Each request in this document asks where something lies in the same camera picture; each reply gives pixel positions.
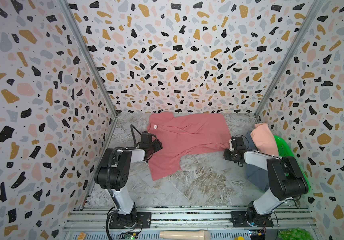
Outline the red pink t-shirt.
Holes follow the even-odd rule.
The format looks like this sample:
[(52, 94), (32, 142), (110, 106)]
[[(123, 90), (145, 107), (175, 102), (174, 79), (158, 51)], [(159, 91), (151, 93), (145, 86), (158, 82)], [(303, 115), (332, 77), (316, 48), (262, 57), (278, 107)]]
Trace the red pink t-shirt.
[(162, 149), (148, 162), (153, 181), (180, 171), (180, 160), (185, 155), (220, 152), (230, 146), (231, 133), (221, 114), (175, 117), (162, 112), (149, 117), (147, 130), (162, 143)]

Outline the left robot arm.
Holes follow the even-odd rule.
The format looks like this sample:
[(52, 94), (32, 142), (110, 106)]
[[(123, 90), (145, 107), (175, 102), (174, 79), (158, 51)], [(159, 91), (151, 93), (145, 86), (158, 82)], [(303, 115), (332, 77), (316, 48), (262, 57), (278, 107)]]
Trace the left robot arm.
[(132, 147), (108, 148), (95, 173), (94, 181), (106, 190), (116, 207), (110, 215), (114, 228), (129, 228), (138, 223), (134, 200), (129, 196), (126, 184), (132, 163), (148, 162), (156, 152), (162, 150), (162, 143), (156, 135), (144, 131), (140, 142)]

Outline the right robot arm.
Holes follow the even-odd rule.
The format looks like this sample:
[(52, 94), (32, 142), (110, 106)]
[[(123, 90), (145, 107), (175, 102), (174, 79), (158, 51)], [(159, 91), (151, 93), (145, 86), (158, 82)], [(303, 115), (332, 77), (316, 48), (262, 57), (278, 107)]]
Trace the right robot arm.
[(257, 200), (249, 203), (245, 211), (231, 212), (235, 228), (272, 227), (271, 214), (285, 201), (301, 197), (309, 186), (294, 157), (278, 157), (259, 151), (248, 150), (244, 136), (230, 139), (230, 147), (224, 152), (224, 159), (239, 166), (252, 165), (268, 173), (268, 190)]

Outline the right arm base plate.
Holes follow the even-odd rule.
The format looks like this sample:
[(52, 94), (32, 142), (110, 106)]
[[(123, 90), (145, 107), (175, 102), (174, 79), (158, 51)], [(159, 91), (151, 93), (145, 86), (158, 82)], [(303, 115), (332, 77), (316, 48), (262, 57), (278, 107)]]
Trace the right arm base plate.
[(232, 211), (231, 222), (234, 228), (273, 227), (271, 215), (258, 215), (251, 211)]

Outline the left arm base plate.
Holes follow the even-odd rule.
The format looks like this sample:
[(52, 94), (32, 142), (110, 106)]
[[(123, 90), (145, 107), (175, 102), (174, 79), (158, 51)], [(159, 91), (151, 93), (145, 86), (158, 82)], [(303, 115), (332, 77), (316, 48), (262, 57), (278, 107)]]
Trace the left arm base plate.
[(138, 212), (136, 214), (113, 214), (109, 220), (109, 229), (149, 229), (151, 225), (151, 212)]

